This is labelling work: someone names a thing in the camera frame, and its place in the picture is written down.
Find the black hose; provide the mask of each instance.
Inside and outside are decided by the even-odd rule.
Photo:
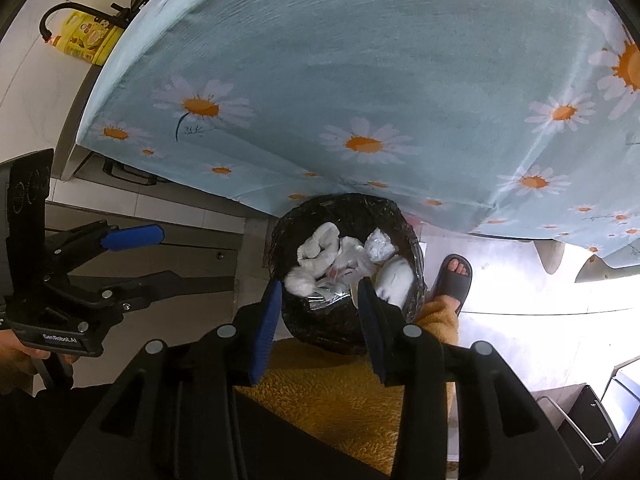
[[[115,25],[120,28],[127,28],[129,26],[129,22],[127,22],[124,18],[119,16],[112,16],[105,12],[102,12],[98,9],[92,9],[91,7],[84,6],[83,4],[76,4],[74,2],[65,2],[63,4],[58,4],[56,6],[51,7],[47,12],[44,13],[44,16],[40,20],[40,35],[44,41],[49,41],[52,37],[51,31],[47,28],[47,18],[52,15],[54,12],[60,9],[74,9],[80,10],[81,12],[86,12],[87,14],[91,14],[96,18],[100,18],[101,20],[106,20],[111,23],[111,25]]]

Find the slipper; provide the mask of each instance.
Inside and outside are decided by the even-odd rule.
[[[447,269],[451,260],[457,260],[459,263],[465,266],[467,275],[458,274],[453,270]],[[450,254],[447,256],[440,266],[436,283],[433,285],[433,297],[437,296],[451,296],[460,302],[460,306],[456,309],[456,316],[460,314],[462,306],[465,304],[466,297],[469,294],[471,288],[471,277],[473,272],[471,264],[466,258],[463,258],[459,254]]]

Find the black sleeve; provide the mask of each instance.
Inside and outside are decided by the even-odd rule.
[[[66,448],[109,384],[0,395],[0,479],[51,480]]]

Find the yellow bottle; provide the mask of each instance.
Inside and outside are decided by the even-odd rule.
[[[75,10],[62,25],[52,45],[69,56],[104,65],[124,30],[106,20]]]

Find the flower stem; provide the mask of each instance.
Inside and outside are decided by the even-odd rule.
[[[184,120],[184,118],[189,115],[189,112],[185,113],[179,120],[178,120],[178,125],[175,127],[175,142],[178,142],[178,130],[180,129],[180,125],[182,124],[182,121]]]

